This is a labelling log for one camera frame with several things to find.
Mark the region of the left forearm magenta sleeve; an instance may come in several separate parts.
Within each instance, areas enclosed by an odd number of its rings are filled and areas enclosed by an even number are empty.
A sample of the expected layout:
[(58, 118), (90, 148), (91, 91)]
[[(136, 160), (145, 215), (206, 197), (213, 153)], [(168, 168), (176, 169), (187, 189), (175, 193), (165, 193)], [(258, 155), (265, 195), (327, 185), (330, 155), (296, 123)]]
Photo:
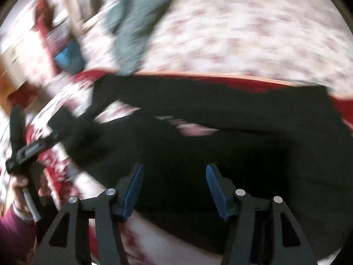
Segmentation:
[(26, 264), (34, 248), (36, 227), (12, 204), (1, 218), (1, 264)]

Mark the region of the left hand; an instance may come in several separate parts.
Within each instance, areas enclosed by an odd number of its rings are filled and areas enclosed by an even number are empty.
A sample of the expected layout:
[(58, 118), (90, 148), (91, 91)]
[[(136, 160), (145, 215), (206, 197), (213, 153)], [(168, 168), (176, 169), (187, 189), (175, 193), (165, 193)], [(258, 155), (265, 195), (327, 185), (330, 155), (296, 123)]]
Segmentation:
[[(39, 181), (39, 197), (48, 197), (51, 195), (51, 189), (49, 188), (47, 178), (44, 174), (40, 175)], [(24, 196), (25, 189), (28, 189), (29, 179), (24, 175), (16, 175), (11, 178), (10, 187), (13, 191), (14, 200), (13, 200), (13, 208), (26, 218), (32, 218), (32, 214), (26, 202), (26, 198)]]

